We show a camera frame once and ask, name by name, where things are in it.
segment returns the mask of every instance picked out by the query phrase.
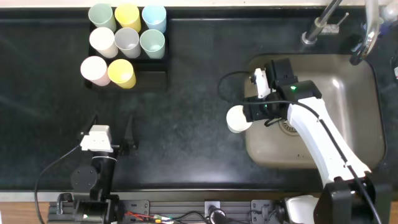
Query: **drain strainer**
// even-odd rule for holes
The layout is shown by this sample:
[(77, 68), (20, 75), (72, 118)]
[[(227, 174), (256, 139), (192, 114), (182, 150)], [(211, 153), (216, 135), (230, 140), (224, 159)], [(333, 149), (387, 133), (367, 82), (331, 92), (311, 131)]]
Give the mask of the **drain strainer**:
[(279, 122), (279, 127), (280, 129), (291, 136), (298, 136), (299, 134), (297, 133), (296, 129), (293, 128), (290, 123), (287, 120), (280, 120)]

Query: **faucet handle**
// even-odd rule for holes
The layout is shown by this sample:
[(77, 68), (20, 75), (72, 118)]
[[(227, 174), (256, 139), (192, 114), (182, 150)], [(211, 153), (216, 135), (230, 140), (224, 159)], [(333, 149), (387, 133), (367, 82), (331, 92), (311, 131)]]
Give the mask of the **faucet handle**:
[(337, 24), (327, 24), (320, 32), (320, 35), (337, 35), (340, 31), (340, 24), (347, 18), (348, 15), (349, 13), (346, 12), (344, 17)]

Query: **faucet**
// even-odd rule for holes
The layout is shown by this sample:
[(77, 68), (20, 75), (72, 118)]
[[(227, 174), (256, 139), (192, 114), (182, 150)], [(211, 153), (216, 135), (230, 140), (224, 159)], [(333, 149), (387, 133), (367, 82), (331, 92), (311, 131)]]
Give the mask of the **faucet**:
[[(312, 45), (317, 41), (317, 37), (320, 34), (338, 34), (339, 25), (348, 16), (345, 15), (337, 25), (327, 24), (328, 19), (336, 10), (342, 0), (332, 0), (331, 3), (323, 11), (322, 15), (315, 19), (311, 29), (308, 32), (302, 34), (302, 42), (304, 44)], [(349, 62), (352, 65), (357, 65), (362, 62), (363, 59), (368, 56), (376, 43), (377, 36), (379, 35), (379, 4), (377, 0), (365, 0), (366, 9), (366, 35), (361, 43), (359, 43), (353, 50)]]

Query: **sink basin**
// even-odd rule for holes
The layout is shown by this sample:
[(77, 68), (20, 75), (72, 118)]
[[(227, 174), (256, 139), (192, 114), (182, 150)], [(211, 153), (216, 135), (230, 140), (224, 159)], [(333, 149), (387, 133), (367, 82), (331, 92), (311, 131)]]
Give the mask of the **sink basin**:
[[(322, 93), (326, 108), (348, 146), (369, 168), (384, 156), (385, 145), (373, 70), (363, 61), (349, 63), (350, 55), (261, 55), (250, 71), (271, 60), (289, 58), (299, 81), (312, 80)], [(244, 84), (246, 97), (256, 86)], [(255, 163), (268, 167), (316, 168), (302, 138), (286, 121), (270, 127), (255, 121), (246, 130), (246, 149)]]

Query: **blue cup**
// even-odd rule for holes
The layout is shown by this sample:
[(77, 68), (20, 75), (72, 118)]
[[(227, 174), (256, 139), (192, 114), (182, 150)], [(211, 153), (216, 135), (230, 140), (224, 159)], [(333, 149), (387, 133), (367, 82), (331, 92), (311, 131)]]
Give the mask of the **blue cup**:
[(166, 9), (163, 6), (146, 6), (142, 11), (142, 18), (149, 29), (166, 31)]

